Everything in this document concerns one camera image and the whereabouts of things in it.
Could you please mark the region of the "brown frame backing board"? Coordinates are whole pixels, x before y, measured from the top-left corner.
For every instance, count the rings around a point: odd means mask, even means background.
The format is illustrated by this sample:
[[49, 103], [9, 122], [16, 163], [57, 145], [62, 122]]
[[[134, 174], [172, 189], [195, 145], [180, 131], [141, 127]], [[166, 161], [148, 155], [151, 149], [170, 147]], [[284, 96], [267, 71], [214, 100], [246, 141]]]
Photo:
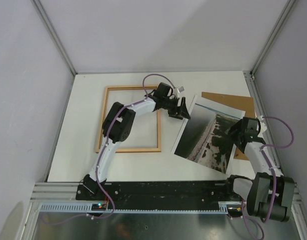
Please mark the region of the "brown frame backing board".
[[[202, 92], [201, 96], [227, 107], [244, 111], [247, 118], [256, 117], [252, 97], [211, 92]], [[237, 120], [230, 116], [227, 117], [220, 113], [215, 114], [215, 119], [212, 122], [211, 136], [208, 137], [202, 156], [206, 157], [207, 153], [211, 153], [217, 168], [228, 166], [233, 150], [233, 142], [228, 138], [225, 131], [235, 123], [237, 123]]]

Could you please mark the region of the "aerial beach photo print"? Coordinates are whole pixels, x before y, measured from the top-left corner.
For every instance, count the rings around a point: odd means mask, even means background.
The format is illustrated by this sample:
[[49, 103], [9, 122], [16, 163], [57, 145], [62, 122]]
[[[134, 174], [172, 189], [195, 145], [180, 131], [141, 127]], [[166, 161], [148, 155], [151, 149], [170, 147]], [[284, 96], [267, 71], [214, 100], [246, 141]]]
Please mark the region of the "aerial beach photo print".
[[171, 152], [181, 158], [226, 174], [236, 147], [227, 131], [245, 111], [196, 95], [190, 119], [182, 124]]

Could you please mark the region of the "wooden picture frame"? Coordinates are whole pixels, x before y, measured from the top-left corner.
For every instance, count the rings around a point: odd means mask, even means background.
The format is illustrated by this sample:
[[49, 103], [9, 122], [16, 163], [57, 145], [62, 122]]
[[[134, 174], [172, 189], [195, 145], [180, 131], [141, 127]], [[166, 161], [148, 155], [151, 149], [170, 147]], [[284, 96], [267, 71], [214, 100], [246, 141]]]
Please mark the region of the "wooden picture frame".
[[[135, 91], [143, 90], [143, 87], [140, 85], [115, 85], [115, 86], [106, 86], [104, 89], [102, 109], [100, 115], [100, 122], [98, 127], [98, 134], [95, 144], [95, 152], [99, 153], [102, 145], [103, 139], [103, 130], [102, 125], [105, 120], [105, 113], [107, 111], [108, 97], [110, 91]], [[156, 147], [145, 147], [145, 148], [119, 148], [117, 153], [160, 153], [162, 150], [162, 121], [161, 121], [161, 110], [156, 112]]]

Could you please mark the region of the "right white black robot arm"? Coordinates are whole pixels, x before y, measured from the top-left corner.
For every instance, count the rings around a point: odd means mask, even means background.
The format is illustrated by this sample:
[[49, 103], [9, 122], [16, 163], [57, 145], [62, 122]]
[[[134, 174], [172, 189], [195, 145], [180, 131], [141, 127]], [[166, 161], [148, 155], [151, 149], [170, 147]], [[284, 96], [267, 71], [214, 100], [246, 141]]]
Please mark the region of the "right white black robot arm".
[[249, 159], [254, 179], [231, 175], [224, 195], [230, 201], [239, 197], [246, 201], [247, 213], [263, 222], [287, 222], [291, 216], [295, 182], [276, 167], [270, 158], [265, 140], [259, 136], [261, 121], [243, 117], [227, 130], [235, 146]]

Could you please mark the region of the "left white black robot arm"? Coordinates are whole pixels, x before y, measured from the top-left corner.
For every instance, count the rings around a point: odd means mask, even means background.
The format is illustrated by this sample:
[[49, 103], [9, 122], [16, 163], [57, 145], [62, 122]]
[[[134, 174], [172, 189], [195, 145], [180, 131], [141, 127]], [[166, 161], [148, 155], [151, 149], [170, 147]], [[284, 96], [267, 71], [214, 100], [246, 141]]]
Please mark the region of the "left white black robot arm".
[[104, 194], [101, 183], [107, 179], [110, 163], [117, 149], [130, 135], [136, 117], [160, 109], [167, 110], [168, 116], [175, 119], [190, 119], [186, 98], [179, 97], [184, 88], [174, 87], [161, 82], [157, 89], [145, 93], [144, 99], [129, 105], [115, 102], [102, 124], [102, 144], [89, 173], [83, 180], [83, 188], [93, 200]]

